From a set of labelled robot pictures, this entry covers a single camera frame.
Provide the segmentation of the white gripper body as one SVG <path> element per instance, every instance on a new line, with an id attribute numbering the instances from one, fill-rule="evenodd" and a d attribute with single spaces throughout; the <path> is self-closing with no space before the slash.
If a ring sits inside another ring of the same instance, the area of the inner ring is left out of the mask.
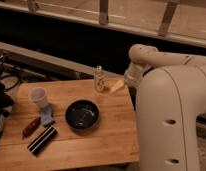
<path id="1" fill-rule="evenodd" d="M 143 71 L 144 68 L 141 65 L 130 63 L 129 67 L 125 70 L 124 73 L 125 83 L 129 87 L 136 88 L 142 79 Z"/>

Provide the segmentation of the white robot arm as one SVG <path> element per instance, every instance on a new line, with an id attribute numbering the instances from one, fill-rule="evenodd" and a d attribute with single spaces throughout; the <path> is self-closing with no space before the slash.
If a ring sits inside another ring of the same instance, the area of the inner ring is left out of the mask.
<path id="1" fill-rule="evenodd" d="M 140 171 L 200 171 L 196 119 L 206 113 L 206 56 L 135 44 L 125 82 L 136 89 Z"/>

